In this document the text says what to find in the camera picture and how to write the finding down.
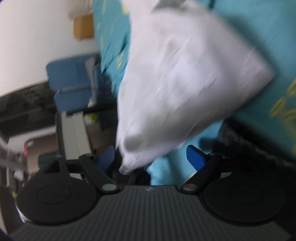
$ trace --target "wall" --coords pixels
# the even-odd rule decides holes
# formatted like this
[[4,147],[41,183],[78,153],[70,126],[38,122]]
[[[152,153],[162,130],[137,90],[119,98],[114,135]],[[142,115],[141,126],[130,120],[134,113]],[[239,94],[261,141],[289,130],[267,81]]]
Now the wall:
[[51,60],[97,51],[73,38],[66,0],[1,1],[0,96],[46,80]]

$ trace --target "black circular disc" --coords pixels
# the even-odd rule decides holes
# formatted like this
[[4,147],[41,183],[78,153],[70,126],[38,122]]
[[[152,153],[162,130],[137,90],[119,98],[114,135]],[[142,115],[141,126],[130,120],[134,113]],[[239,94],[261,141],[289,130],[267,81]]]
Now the black circular disc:
[[257,224],[269,221],[281,211],[284,193],[271,180],[240,172],[210,183],[204,200],[211,211],[227,221]]
[[18,193],[16,205],[34,223],[57,225],[86,215],[96,203],[96,190],[69,174],[37,173]]

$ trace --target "ribbed gray surface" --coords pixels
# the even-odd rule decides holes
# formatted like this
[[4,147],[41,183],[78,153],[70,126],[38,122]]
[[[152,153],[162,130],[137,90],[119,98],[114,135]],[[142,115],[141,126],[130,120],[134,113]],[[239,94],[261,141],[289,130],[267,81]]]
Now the ribbed gray surface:
[[283,241],[289,234],[271,222],[238,227],[217,220],[196,196],[173,186],[126,187],[104,196],[82,219],[61,226],[23,225],[11,235],[15,241]]

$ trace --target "white pillow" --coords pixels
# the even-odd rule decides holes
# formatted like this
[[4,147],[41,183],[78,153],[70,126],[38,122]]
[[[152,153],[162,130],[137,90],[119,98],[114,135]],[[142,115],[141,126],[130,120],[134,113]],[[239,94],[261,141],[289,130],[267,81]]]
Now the white pillow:
[[194,1],[139,15],[137,7],[148,6],[142,1],[150,0],[123,1],[131,11],[129,60],[118,94],[124,174],[230,115],[273,77],[254,47]]
[[70,21],[75,17],[92,12],[93,0],[67,0],[67,14]]

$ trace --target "bed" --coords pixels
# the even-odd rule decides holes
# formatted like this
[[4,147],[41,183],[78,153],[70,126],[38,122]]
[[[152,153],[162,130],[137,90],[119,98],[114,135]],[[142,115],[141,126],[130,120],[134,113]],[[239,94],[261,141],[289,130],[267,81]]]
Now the bed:
[[[231,0],[202,1],[213,6],[272,63],[277,77],[264,91],[234,113],[234,118],[268,139],[272,154],[289,160],[296,157],[295,1]],[[130,46],[129,11],[118,0],[94,0],[94,35],[101,55],[101,72],[118,90],[128,62]],[[186,160],[186,147],[194,145],[205,153],[212,150],[223,120],[213,123],[178,150],[157,158],[147,169],[152,185],[181,185],[196,170]]]

